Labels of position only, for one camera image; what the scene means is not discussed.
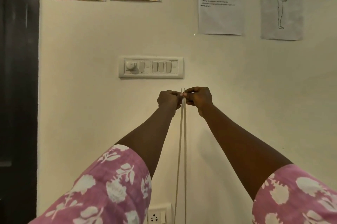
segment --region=pencil sketch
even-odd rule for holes
[[[284,27],[281,26],[282,22],[282,16],[283,16],[283,2],[286,2],[288,0],[277,0],[278,2],[278,28],[279,29],[284,29]]]

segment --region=door frame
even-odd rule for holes
[[[0,167],[7,173],[2,204],[8,223],[23,224],[36,217],[39,0],[0,4],[0,136],[8,163]]]

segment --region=pink shirt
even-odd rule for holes
[[[30,224],[142,224],[150,198],[144,161],[132,149],[115,145]],[[337,193],[295,165],[282,167],[257,193],[253,223],[337,223]]]

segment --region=fist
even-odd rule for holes
[[[212,95],[208,87],[195,86],[185,90],[184,97],[186,104],[196,106],[200,116],[203,116],[203,109],[213,105]]]
[[[181,92],[169,90],[160,92],[157,102],[159,107],[168,106],[172,107],[174,110],[177,110],[181,107],[182,99],[183,95]]]

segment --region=switch board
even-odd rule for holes
[[[183,78],[183,57],[121,56],[120,78]]]

